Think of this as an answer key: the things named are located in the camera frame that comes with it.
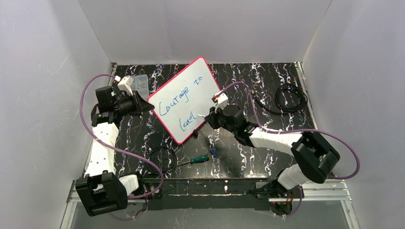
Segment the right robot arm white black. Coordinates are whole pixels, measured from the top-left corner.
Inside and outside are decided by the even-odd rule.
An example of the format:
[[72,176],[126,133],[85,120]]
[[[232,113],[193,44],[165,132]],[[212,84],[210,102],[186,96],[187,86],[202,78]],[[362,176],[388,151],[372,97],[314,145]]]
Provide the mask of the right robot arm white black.
[[322,184],[341,158],[320,133],[268,133],[258,124],[247,121],[236,105],[223,109],[211,107],[204,119],[211,128],[223,128],[232,133],[244,146],[272,149],[295,158],[296,163],[283,169],[275,179],[250,190],[257,198],[282,197],[308,181]]

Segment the pink framed whiteboard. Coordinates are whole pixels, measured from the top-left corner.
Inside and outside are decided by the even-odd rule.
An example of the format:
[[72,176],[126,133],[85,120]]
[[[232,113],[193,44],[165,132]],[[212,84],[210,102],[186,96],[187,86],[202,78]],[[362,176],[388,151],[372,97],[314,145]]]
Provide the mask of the pink framed whiteboard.
[[152,93],[148,103],[177,144],[185,142],[208,115],[212,97],[221,89],[202,56],[198,57]]

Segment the blue marker cap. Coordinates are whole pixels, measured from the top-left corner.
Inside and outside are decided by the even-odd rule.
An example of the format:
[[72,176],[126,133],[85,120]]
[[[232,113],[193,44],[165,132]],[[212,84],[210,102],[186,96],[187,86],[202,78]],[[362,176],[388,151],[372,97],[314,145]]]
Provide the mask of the blue marker cap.
[[214,150],[210,150],[210,153],[214,156],[214,157],[217,157],[217,153],[214,151]]

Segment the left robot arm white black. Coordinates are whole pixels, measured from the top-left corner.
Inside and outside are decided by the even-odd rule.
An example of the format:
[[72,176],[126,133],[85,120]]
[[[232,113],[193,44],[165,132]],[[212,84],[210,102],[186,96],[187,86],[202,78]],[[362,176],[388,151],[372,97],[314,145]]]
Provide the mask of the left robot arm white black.
[[89,164],[75,189],[91,217],[126,209],[128,197],[139,189],[139,173],[117,177],[114,167],[115,143],[122,118],[142,115],[154,108],[138,91],[105,86],[96,89],[97,104],[91,111],[92,142]]

